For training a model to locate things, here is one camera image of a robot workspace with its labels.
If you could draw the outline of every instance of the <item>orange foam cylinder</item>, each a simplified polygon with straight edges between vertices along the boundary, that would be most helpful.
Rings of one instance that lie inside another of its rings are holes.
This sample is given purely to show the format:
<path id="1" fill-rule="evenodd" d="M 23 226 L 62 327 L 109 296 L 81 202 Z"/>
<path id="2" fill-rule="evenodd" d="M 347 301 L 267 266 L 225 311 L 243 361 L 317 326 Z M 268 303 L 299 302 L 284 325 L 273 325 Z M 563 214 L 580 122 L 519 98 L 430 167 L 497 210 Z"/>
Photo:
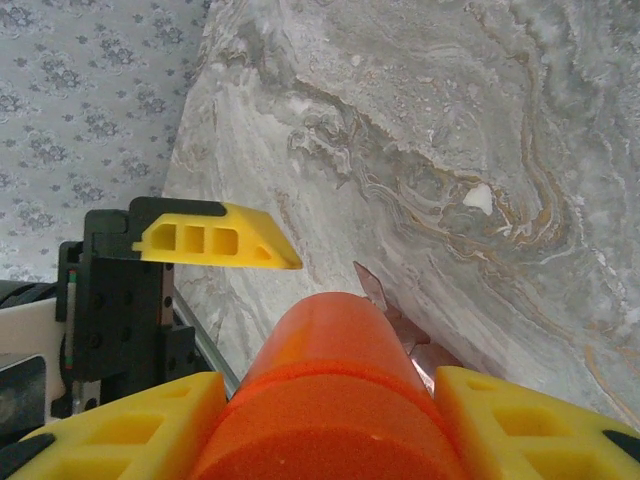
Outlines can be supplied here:
<path id="1" fill-rule="evenodd" d="M 451 439 L 382 312 L 323 293 L 278 322 L 192 478 L 467 480 Z"/>

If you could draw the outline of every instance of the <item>gray marble surface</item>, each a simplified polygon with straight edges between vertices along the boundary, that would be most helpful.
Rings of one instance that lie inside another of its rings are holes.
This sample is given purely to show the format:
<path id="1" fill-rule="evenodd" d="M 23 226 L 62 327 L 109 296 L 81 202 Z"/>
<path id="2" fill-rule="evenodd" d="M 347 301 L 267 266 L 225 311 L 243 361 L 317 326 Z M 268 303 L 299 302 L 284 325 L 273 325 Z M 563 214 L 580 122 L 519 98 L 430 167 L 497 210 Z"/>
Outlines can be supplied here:
<path id="1" fill-rule="evenodd" d="M 165 194 L 267 210 L 305 262 L 180 270 L 237 373 L 358 260 L 469 365 L 640 427 L 639 31 L 637 1 L 214 3 Z"/>

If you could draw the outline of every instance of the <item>screw hole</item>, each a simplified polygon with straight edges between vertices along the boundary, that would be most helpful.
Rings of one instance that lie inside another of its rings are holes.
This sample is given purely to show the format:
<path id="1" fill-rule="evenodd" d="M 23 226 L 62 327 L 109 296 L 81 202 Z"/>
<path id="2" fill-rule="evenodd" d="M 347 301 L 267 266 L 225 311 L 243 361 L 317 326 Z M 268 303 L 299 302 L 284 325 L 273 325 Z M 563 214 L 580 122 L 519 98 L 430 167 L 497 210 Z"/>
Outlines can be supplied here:
<path id="1" fill-rule="evenodd" d="M 102 307 L 104 307 L 104 296 L 100 293 L 96 293 L 93 296 L 93 308 L 100 310 Z"/>
<path id="2" fill-rule="evenodd" d="M 89 346 L 91 348 L 100 348 L 102 345 L 102 335 L 99 333 L 92 333 L 89 337 Z"/>
<path id="3" fill-rule="evenodd" d="M 84 410 L 85 412 L 87 410 L 91 410 L 92 408 L 96 408 L 98 406 L 98 400 L 96 400 L 95 398 L 90 398 L 89 400 L 87 400 L 87 403 L 84 404 Z"/>
<path id="4" fill-rule="evenodd" d="M 131 340 L 131 327 L 124 327 L 122 329 L 120 340 L 122 340 L 123 342 L 128 342 L 129 340 Z"/>

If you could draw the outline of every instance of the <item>metal rod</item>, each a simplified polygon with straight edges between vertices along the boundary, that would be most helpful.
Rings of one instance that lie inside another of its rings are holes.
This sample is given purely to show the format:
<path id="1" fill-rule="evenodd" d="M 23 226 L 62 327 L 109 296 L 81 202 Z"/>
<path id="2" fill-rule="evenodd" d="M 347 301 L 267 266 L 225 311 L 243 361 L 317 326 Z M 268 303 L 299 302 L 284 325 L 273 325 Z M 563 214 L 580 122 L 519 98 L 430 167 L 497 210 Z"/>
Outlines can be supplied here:
<path id="1" fill-rule="evenodd" d="M 209 368 L 214 372 L 220 372 L 224 376 L 224 389 L 227 397 L 231 398 L 240 386 L 240 380 L 224 359 L 216 344 L 211 340 L 207 331 L 196 317 L 193 310 L 189 307 L 184 297 L 177 288 L 173 291 L 173 309 L 185 325 L 195 328 L 196 330 L 196 347 L 202 353 Z"/>

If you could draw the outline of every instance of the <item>yellow plastic bracket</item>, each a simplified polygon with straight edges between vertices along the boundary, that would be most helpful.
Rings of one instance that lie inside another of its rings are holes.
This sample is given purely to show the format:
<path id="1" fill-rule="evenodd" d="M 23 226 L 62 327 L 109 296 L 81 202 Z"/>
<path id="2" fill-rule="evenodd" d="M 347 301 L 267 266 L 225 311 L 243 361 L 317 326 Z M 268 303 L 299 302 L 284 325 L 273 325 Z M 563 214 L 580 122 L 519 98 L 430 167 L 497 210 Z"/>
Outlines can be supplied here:
<path id="1" fill-rule="evenodd" d="M 298 257 L 271 215 L 223 204 L 223 217 L 165 213 L 133 250 L 141 260 L 221 267 L 300 269 Z"/>
<path id="2" fill-rule="evenodd" d="M 10 478 L 187 478 L 225 405 L 219 373 L 165 383 L 32 432 L 56 441 Z"/>
<path id="3" fill-rule="evenodd" d="M 435 400 L 478 480 L 640 480 L 640 464 L 605 430 L 628 426 L 458 367 L 436 373 Z"/>

